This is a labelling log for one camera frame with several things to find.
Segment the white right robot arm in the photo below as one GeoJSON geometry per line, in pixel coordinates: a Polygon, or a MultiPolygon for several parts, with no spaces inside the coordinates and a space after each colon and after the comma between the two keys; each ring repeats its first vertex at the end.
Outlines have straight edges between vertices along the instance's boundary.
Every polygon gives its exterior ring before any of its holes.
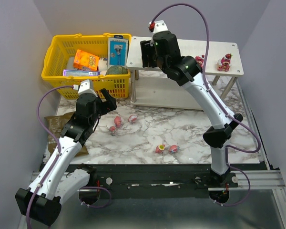
{"type": "Polygon", "coordinates": [[[203,139],[211,149],[210,177],[213,182],[223,183],[230,172],[226,146],[243,116],[225,107],[195,58],[181,55],[177,37],[170,31],[155,33],[151,40],[141,41],[140,48],[143,67],[159,67],[169,79],[184,88],[207,114],[211,127],[203,134],[203,139]]]}

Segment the pink bear strawberry toy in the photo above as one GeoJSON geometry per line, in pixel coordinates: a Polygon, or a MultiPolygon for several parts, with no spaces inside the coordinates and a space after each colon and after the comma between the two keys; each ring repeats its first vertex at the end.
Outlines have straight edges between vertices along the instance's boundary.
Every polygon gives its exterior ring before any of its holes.
{"type": "Polygon", "coordinates": [[[231,59],[232,59],[231,53],[227,53],[224,57],[219,59],[217,62],[217,70],[228,72],[231,68],[231,59]]]}

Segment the pink bear white-hat toy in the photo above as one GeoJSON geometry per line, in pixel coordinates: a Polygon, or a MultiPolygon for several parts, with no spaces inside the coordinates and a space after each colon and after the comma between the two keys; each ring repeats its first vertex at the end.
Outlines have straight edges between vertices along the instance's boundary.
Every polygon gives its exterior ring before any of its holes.
{"type": "Polygon", "coordinates": [[[203,69],[203,66],[204,66],[204,58],[205,58],[205,55],[202,54],[202,55],[198,55],[195,57],[195,61],[200,65],[200,67],[203,69]]]}

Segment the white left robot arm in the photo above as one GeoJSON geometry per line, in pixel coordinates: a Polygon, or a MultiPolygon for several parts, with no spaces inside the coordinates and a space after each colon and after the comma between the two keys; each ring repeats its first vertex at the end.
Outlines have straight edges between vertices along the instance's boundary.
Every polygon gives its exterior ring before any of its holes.
{"type": "Polygon", "coordinates": [[[90,88],[79,93],[76,111],[64,126],[60,138],[55,138],[57,147],[47,164],[28,188],[17,191],[15,198],[21,214],[26,217],[27,228],[31,228],[31,219],[50,227],[64,202],[81,188],[93,190],[96,197],[108,192],[97,180],[96,169],[85,164],[61,180],[72,159],[95,132],[101,116],[117,108],[116,100],[105,88],[101,93],[105,101],[90,88]]]}

